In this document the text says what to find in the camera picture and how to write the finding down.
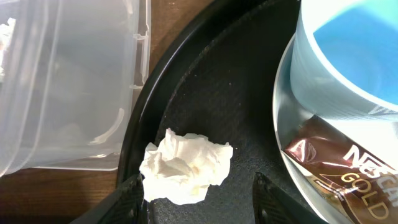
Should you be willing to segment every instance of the black tray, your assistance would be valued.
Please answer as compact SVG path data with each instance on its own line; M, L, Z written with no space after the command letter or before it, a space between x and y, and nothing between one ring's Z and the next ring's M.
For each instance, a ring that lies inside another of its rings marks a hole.
M197 133L236 148L221 186L206 200L148 206L156 223L254 223L252 183L265 174L310 210L280 157L272 124L272 91L294 34L300 1L218 0L177 37L141 91L119 162L118 184L139 173L145 147L164 137Z

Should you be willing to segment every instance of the light blue cup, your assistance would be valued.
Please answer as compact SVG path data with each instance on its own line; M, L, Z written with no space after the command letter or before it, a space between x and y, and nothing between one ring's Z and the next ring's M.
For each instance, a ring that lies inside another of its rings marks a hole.
M324 118L398 121L398 0L302 0L290 83Z

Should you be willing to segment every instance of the coffee sachet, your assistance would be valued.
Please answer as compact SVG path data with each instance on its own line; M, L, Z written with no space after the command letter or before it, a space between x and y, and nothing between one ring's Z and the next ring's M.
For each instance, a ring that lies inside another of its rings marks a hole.
M398 223L398 172L326 121L306 121L284 152L353 223Z

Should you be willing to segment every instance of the white tissue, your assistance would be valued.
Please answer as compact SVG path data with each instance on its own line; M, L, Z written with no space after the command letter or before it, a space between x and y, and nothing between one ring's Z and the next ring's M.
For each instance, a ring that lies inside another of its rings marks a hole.
M149 143L139 170L145 176L148 202L168 198L177 205L205 199L209 185L221 185L228 176L233 148L214 144L206 136L175 135L166 130L159 147Z

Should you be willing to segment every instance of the wooden surface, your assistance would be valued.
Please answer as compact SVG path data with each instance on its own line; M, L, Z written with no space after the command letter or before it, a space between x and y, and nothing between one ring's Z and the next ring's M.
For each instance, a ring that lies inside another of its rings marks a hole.
M152 0L150 72L212 0ZM110 194L116 173L26 169L0 178L0 223L67 223Z

